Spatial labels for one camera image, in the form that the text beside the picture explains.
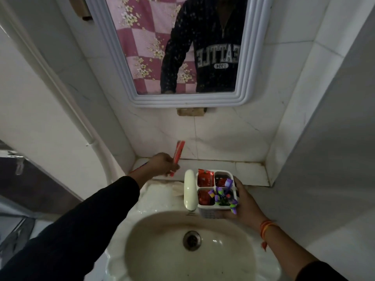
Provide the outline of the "white tap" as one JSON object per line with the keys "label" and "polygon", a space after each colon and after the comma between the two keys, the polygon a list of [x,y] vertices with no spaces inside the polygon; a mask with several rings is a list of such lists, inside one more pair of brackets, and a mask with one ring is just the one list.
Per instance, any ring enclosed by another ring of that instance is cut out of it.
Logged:
{"label": "white tap", "polygon": [[183,198],[185,208],[190,212],[194,212],[198,207],[198,191],[196,186],[195,173],[191,169],[185,172]]}

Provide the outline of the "white framed wall mirror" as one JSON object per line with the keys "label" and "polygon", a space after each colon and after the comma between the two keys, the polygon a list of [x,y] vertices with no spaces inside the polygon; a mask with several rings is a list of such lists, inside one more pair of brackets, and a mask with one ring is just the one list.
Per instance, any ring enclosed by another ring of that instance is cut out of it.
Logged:
{"label": "white framed wall mirror", "polygon": [[273,0],[249,0],[247,2],[236,87],[233,92],[174,95],[137,94],[106,1],[86,0],[86,2],[94,23],[109,50],[112,63],[123,85],[124,94],[127,95],[126,104],[131,104],[136,108],[220,108],[241,106],[251,99]]}

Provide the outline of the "bunch of purple wrapped items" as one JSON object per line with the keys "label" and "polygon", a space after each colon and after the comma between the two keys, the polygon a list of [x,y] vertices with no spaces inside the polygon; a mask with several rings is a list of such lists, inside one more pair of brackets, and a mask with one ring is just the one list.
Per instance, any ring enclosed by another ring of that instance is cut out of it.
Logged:
{"label": "bunch of purple wrapped items", "polygon": [[214,187],[212,192],[215,194],[214,206],[228,206],[233,214],[237,214],[238,201],[235,198],[234,180],[228,178],[226,182],[227,187]]}

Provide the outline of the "white ceramic washbasin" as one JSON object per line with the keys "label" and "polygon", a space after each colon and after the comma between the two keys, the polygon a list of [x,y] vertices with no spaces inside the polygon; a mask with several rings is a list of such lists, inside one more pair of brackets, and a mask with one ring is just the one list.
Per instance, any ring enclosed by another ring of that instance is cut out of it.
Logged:
{"label": "white ceramic washbasin", "polygon": [[[107,255],[111,281],[278,281],[282,270],[260,237],[231,220],[203,218],[188,212],[183,184],[148,181],[138,203],[113,235]],[[201,246],[183,246],[188,231],[197,231]]]}

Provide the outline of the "thin red toothbrush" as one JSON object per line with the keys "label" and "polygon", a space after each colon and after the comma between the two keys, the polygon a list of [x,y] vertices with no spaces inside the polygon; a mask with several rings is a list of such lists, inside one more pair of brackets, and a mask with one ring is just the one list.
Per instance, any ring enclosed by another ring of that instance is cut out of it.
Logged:
{"label": "thin red toothbrush", "polygon": [[145,166],[148,162],[145,162],[144,164],[140,165],[139,167],[135,168],[134,170],[130,171],[129,174],[137,171],[138,169],[142,168],[143,166]]}

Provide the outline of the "white wall pipe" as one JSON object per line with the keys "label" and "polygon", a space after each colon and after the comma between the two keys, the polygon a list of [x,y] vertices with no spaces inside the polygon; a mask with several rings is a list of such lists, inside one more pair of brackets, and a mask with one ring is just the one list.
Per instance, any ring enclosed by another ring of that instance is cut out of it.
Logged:
{"label": "white wall pipe", "polygon": [[33,70],[33,73],[38,76],[42,82],[41,85],[46,87],[57,105],[84,138],[85,146],[95,153],[105,175],[106,184],[112,183],[117,178],[112,154],[81,111],[65,84],[44,60],[6,0],[0,0],[0,28],[30,69]]}

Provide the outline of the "person's right hand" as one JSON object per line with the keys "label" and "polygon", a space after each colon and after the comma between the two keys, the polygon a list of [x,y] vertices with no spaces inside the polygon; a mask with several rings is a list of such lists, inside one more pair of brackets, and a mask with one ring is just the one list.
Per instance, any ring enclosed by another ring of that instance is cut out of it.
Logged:
{"label": "person's right hand", "polygon": [[222,217],[224,219],[235,220],[253,229],[257,233],[260,233],[261,223],[268,220],[246,187],[245,198],[244,201],[237,206],[237,214],[233,214],[231,211],[223,211]]}

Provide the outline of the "dark door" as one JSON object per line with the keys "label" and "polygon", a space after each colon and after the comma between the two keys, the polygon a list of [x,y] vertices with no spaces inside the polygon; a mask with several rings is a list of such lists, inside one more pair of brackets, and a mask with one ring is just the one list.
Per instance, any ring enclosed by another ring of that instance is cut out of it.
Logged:
{"label": "dark door", "polygon": [[0,198],[28,211],[63,215],[81,200],[0,140]]}

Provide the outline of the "person's right forearm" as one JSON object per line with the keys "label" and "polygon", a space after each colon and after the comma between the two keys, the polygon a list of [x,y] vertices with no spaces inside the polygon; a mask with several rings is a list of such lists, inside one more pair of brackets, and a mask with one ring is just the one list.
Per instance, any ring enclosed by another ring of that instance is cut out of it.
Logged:
{"label": "person's right forearm", "polygon": [[269,227],[265,240],[284,272],[293,281],[348,281],[329,264],[300,246],[280,227]]}

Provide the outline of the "person's left hand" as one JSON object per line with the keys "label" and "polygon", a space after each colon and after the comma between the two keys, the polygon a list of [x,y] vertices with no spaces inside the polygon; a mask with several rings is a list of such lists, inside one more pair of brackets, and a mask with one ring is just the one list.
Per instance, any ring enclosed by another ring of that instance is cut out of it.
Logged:
{"label": "person's left hand", "polygon": [[172,158],[166,153],[154,155],[145,166],[146,177],[151,179],[156,176],[164,176],[164,162],[166,158]]}

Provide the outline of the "wooden mounting block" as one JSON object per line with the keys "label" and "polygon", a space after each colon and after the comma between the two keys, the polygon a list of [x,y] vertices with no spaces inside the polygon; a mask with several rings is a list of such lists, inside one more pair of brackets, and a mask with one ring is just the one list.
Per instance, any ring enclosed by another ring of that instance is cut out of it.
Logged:
{"label": "wooden mounting block", "polygon": [[177,115],[181,117],[203,117],[208,108],[177,108]]}
{"label": "wooden mounting block", "polygon": [[86,0],[68,0],[76,15],[83,21],[91,21],[93,17],[88,8]]}

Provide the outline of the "person's left forearm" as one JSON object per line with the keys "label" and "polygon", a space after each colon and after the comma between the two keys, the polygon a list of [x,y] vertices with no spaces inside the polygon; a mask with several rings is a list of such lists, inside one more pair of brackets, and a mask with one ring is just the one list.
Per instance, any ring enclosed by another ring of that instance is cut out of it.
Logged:
{"label": "person's left forearm", "polygon": [[0,281],[84,281],[155,176],[148,163],[100,189],[27,242],[0,269]]}

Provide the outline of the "metal sink drain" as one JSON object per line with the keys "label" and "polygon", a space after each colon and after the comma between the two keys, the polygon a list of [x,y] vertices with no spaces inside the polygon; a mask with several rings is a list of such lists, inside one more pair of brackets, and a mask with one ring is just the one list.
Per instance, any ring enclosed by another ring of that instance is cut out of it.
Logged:
{"label": "metal sink drain", "polygon": [[200,248],[201,237],[197,231],[188,231],[183,237],[183,246],[187,251],[193,252]]}

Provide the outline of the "white plastic compartment caddy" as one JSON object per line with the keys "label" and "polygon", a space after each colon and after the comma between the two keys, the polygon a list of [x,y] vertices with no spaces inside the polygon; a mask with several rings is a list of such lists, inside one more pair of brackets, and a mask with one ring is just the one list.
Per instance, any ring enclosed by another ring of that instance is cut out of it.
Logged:
{"label": "white plastic compartment caddy", "polygon": [[[212,170],[212,171],[214,172],[214,178],[224,177],[224,178],[230,178],[234,180],[233,178],[234,176],[232,175],[232,173],[227,170]],[[200,189],[213,189],[214,188],[214,187],[199,188],[197,185],[197,177],[198,177],[198,172],[195,175],[197,191],[199,191]],[[236,188],[234,191],[234,195],[235,195],[235,198],[237,199]],[[212,219],[222,218],[223,211],[230,211],[230,209],[228,206],[201,206],[198,204],[198,212],[204,218],[212,218]]]}

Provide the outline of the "orange thread wristband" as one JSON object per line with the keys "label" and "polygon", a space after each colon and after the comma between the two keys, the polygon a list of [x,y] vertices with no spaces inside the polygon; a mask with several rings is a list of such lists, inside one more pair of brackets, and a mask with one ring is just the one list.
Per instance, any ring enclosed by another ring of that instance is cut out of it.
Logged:
{"label": "orange thread wristband", "polygon": [[275,222],[271,220],[266,220],[261,223],[260,225],[260,237],[263,240],[261,243],[261,247],[264,251],[266,251],[268,243],[265,240],[265,233],[268,230],[269,227],[274,226],[274,227],[279,227]]}

